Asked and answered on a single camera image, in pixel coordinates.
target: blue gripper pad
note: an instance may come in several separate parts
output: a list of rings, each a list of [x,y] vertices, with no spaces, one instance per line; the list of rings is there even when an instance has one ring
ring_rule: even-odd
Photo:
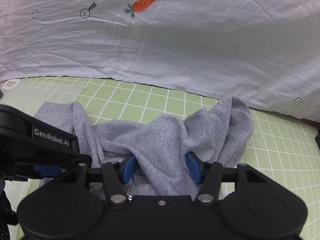
[[[196,160],[192,156],[193,153],[188,152],[187,153],[187,166],[189,169],[189,172],[191,174],[191,177],[193,181],[197,184],[201,184],[203,182],[203,175],[200,171],[199,164],[196,162]]]
[[[55,178],[62,174],[62,168],[60,166],[35,165],[34,170],[44,178]]]
[[[131,158],[126,163],[124,163],[124,169],[122,173],[122,184],[129,183],[135,170],[136,170],[136,157],[132,154]]]

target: zipper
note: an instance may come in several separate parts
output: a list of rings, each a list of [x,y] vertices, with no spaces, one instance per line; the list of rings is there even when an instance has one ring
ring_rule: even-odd
[[[131,202],[132,200],[132,188],[133,188],[133,185],[128,185],[127,186],[127,196],[128,196],[128,200],[129,200],[129,203]]]

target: gray garment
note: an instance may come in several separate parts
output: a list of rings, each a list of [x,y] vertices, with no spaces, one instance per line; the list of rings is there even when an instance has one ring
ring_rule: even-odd
[[[148,179],[143,181],[136,176],[133,193],[192,198],[198,187],[188,173],[186,153],[193,151],[202,161],[234,167],[253,132],[249,108],[235,97],[222,99],[210,111],[201,109],[183,121],[161,115],[147,125],[111,120],[91,126],[78,102],[68,105],[45,102],[35,117],[74,132],[80,152],[92,157],[93,168],[109,161],[122,161],[133,153]]]

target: green mat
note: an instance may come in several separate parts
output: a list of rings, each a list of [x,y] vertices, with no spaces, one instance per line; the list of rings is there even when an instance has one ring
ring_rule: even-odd
[[[39,77],[30,80],[84,84],[78,101],[92,124],[111,119],[149,123],[161,114],[186,118],[217,100],[183,91],[143,84],[77,77]],[[286,116],[251,110],[254,133],[241,162],[248,163],[301,197],[308,206],[308,220],[301,236],[320,239],[320,151],[317,130]],[[225,194],[234,190],[223,183]]]

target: silver zipper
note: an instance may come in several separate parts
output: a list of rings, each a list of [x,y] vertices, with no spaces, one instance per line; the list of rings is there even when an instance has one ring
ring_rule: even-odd
[[[131,200],[132,200],[132,195],[131,195],[131,193],[132,193],[132,188],[133,188],[133,185],[128,185],[128,186],[127,186],[127,196],[128,196],[129,202],[131,202]]]

